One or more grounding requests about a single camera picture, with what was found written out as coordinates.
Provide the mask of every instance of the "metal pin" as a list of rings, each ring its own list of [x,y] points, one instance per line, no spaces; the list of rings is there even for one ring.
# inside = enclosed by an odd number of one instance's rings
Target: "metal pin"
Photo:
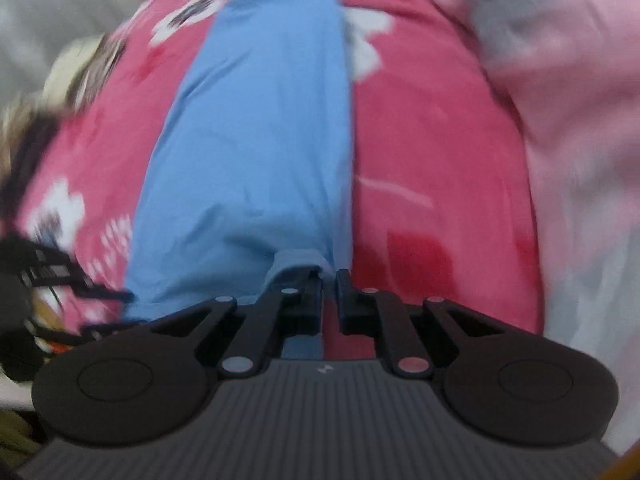
[[[248,357],[228,357],[222,361],[222,368],[230,374],[243,374],[254,367],[254,362]]]
[[[429,362],[421,357],[403,357],[398,361],[398,368],[406,374],[421,374],[429,369]]]

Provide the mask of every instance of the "blue cloth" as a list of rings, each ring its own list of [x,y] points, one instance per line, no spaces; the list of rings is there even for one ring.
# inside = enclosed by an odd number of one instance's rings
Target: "blue cloth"
[[[149,163],[126,317],[255,297],[287,266],[350,267],[352,152],[339,0],[229,0]]]

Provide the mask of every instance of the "black cable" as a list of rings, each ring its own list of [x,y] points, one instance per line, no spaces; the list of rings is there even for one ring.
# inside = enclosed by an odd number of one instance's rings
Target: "black cable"
[[[81,336],[71,334],[69,332],[59,332],[57,330],[51,330],[37,324],[33,319],[31,319],[30,322],[33,326],[33,335],[50,343],[58,343],[66,346],[79,346],[84,343],[94,341],[94,338],[92,338],[91,336]]]
[[[62,301],[60,301],[60,297],[56,294],[56,290],[50,286],[49,290],[51,291],[51,293],[53,294],[53,297],[56,298],[56,301],[58,302],[58,306],[60,307],[60,312],[62,312]]]

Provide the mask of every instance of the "pink fabric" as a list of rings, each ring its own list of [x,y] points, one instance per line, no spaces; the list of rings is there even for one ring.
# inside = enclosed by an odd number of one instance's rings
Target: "pink fabric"
[[[122,284],[151,151],[213,19],[185,23],[166,38],[158,23],[189,1],[151,0],[121,29],[128,35],[122,60],[96,102],[65,121],[22,208],[25,231],[59,225],[65,248],[112,286]],[[347,12],[356,284],[394,290],[405,301],[448,296],[539,330],[524,148],[478,60],[428,0],[344,4],[358,7]],[[63,303],[71,329],[117,315],[72,296]],[[327,315],[327,357],[372,355],[370,342],[340,336]]]
[[[547,290],[640,222],[640,0],[549,0],[488,72],[526,127]]]

